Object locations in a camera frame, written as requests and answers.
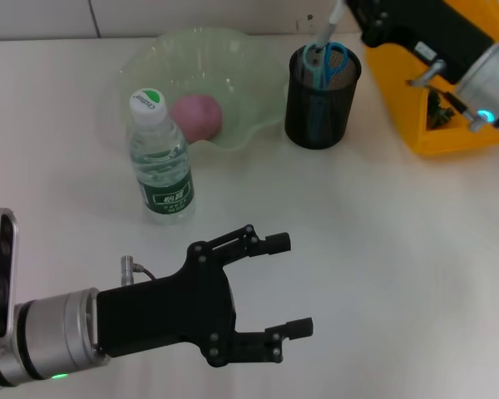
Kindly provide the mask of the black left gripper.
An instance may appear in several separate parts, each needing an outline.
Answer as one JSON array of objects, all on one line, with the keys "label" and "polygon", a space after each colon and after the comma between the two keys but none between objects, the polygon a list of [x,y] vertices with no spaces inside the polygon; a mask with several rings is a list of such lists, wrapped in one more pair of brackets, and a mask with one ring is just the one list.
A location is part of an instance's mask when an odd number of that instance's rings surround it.
[{"label": "black left gripper", "polygon": [[261,239],[248,224],[190,246],[183,266],[169,277],[100,292],[96,310],[101,351],[122,357],[188,342],[213,367],[233,362],[236,313],[224,266],[290,250],[288,233]]}]

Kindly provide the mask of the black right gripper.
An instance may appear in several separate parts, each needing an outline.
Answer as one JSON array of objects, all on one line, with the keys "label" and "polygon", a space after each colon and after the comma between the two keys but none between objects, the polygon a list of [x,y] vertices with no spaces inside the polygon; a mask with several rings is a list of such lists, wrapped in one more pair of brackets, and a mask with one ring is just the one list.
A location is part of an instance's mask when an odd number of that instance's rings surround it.
[{"label": "black right gripper", "polygon": [[425,65],[445,61],[442,77],[458,83],[494,40],[444,1],[346,0],[363,43],[395,44]]}]

